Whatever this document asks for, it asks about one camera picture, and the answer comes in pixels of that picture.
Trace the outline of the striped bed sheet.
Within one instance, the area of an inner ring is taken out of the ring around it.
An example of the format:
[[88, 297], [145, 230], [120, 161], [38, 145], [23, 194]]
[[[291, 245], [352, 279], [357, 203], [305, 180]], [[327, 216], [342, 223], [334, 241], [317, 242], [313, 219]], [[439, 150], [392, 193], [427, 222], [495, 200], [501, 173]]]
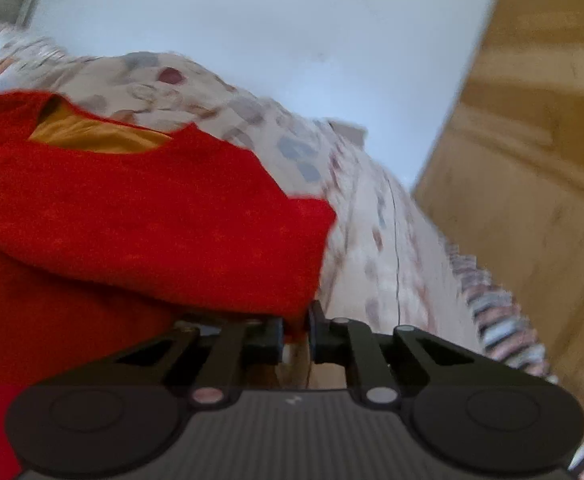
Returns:
[[513, 293], [495, 284], [475, 256], [463, 255], [449, 242], [445, 250], [484, 356], [557, 385], [546, 348]]

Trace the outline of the red knit sweater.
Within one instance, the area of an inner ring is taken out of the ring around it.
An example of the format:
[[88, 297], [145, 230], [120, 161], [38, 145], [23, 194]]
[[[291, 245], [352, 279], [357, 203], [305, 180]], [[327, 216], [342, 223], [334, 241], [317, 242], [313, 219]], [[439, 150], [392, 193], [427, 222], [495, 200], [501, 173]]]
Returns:
[[20, 470], [4, 415], [35, 382], [190, 308], [301, 322], [334, 220], [193, 124], [163, 134], [0, 94], [0, 479]]

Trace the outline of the patterned shell print duvet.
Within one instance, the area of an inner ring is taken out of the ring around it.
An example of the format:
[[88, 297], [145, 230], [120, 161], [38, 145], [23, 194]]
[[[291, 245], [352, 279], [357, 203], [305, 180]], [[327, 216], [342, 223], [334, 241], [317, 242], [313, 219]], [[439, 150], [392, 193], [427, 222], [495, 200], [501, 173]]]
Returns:
[[283, 192], [334, 210], [313, 299], [326, 315], [381, 334], [408, 323], [480, 348], [440, 234], [392, 174], [328, 122], [231, 87], [180, 55], [73, 58], [0, 24], [0, 94], [19, 91], [57, 94], [94, 116], [163, 134], [193, 124], [251, 151]]

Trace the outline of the wooden wardrobe panel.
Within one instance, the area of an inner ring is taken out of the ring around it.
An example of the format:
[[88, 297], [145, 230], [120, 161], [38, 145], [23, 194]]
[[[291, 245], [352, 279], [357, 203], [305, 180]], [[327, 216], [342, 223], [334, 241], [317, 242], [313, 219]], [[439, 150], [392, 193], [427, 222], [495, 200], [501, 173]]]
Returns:
[[584, 0], [498, 0], [414, 198], [584, 406]]

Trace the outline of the metal bed headboard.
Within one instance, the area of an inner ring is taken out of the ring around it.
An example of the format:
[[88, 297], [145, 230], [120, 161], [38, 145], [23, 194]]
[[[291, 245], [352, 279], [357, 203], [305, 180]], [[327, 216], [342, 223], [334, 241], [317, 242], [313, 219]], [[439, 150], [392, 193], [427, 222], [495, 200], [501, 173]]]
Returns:
[[27, 28], [32, 22], [39, 0], [21, 0], [15, 25]]

